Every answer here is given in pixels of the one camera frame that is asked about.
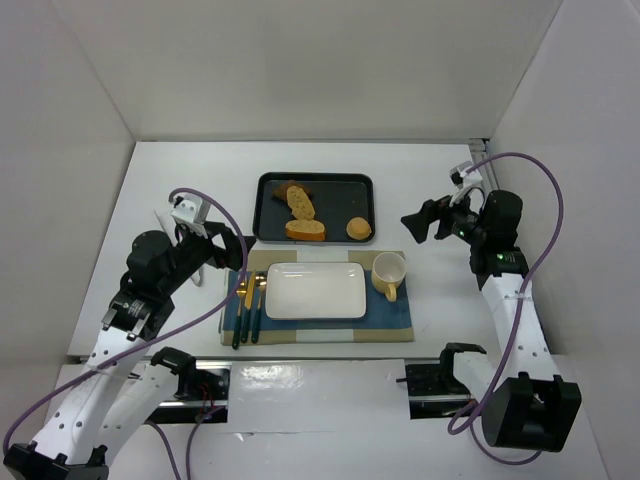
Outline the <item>metal tongs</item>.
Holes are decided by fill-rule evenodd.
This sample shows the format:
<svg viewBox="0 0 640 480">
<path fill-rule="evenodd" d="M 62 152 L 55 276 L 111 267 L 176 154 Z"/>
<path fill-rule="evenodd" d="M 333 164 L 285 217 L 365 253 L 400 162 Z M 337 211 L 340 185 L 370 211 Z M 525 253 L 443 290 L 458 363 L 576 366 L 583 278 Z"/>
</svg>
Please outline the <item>metal tongs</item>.
<svg viewBox="0 0 640 480">
<path fill-rule="evenodd" d="M 153 210 L 153 214 L 158 221 L 158 224 L 161 230 L 169 237 L 169 241 L 172 246 L 176 246 L 178 240 L 176 239 L 174 232 L 174 223 L 173 218 L 170 216 L 168 211 L 158 211 Z M 191 282 L 196 287 L 201 287 L 203 285 L 203 268 L 200 267 L 199 270 L 191 275 Z"/>
</svg>

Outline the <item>long bread slice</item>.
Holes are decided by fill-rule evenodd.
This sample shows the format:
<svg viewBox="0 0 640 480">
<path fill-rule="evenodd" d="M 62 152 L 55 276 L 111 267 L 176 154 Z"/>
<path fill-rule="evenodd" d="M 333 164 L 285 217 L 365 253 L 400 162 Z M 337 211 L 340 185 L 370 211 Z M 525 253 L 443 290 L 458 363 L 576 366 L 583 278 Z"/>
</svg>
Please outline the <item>long bread slice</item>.
<svg viewBox="0 0 640 480">
<path fill-rule="evenodd" d="M 298 186 L 290 186 L 286 192 L 287 205 L 291 209 L 293 217 L 297 220 L 314 220 L 315 209 L 305 192 Z"/>
</svg>

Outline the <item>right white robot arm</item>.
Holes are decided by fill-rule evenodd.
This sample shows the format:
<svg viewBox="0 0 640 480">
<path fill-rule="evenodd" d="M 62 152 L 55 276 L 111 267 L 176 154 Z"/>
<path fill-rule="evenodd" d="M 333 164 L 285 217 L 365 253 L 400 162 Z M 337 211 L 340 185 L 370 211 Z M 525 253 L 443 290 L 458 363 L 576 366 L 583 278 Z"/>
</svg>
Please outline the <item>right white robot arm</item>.
<svg viewBox="0 0 640 480">
<path fill-rule="evenodd" d="M 557 453 L 564 448 L 582 402 L 579 386 L 563 379 L 549 352 L 533 302 L 531 273 L 516 246 L 523 203 L 491 192 L 479 212 L 467 196 L 427 200 L 402 217 L 417 243 L 431 224 L 436 239 L 455 236 L 470 247 L 470 268 L 492 316 L 501 348 L 493 365 L 484 348 L 450 342 L 440 355 L 440 380 L 460 384 L 476 403 L 454 416 L 450 433 L 479 421 L 495 448 Z"/>
</svg>

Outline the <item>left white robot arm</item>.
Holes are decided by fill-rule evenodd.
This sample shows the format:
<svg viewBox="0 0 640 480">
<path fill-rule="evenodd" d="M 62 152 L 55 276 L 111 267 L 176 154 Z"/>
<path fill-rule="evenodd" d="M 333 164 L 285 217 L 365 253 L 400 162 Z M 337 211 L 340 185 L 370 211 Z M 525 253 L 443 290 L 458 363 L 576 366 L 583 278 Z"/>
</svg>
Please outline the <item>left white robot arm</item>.
<svg viewBox="0 0 640 480">
<path fill-rule="evenodd" d="M 209 264 L 246 274 L 256 240 L 212 221 L 177 222 L 179 240 L 158 230 L 138 235 L 120 289 L 102 320 L 91 358 L 28 443 L 3 441 L 4 465 L 16 479 L 105 479 L 119 450 L 170 394 L 194 390 L 193 356 L 172 347 L 157 352 L 129 389 L 123 386 L 149 348 L 164 339 L 172 295 Z"/>
</svg>

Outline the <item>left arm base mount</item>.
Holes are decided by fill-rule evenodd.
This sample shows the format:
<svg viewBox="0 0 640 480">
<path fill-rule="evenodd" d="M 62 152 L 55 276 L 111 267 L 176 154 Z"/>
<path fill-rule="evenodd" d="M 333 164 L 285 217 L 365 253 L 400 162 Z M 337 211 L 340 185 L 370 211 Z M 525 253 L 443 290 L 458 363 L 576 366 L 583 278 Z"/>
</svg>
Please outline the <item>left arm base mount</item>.
<svg viewBox="0 0 640 480">
<path fill-rule="evenodd" d="M 226 423 L 230 383 L 230 363 L 198 361 L 195 373 L 148 420 L 158 425 Z"/>
</svg>

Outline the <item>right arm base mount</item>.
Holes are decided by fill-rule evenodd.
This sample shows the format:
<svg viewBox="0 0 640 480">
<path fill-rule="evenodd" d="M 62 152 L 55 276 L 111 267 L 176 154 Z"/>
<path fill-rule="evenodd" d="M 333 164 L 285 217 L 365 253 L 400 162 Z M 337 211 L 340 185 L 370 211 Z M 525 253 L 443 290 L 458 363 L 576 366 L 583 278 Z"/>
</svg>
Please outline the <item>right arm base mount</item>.
<svg viewBox="0 0 640 480">
<path fill-rule="evenodd" d="M 406 363 L 396 379 L 407 391 L 412 420 L 451 418 L 474 399 L 461 384 L 441 380 L 439 372 L 435 361 Z"/>
</svg>

